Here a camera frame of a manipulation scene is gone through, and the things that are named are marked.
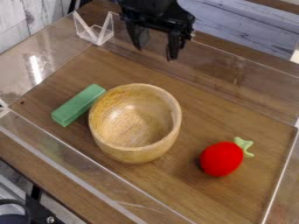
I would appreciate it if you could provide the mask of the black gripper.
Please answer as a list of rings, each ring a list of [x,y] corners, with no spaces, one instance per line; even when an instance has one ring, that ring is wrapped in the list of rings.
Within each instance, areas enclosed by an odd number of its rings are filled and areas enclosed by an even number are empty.
[[[192,35],[194,16],[177,0],[117,0],[125,29],[137,50],[149,41],[149,29],[168,33],[166,60],[176,60]]]

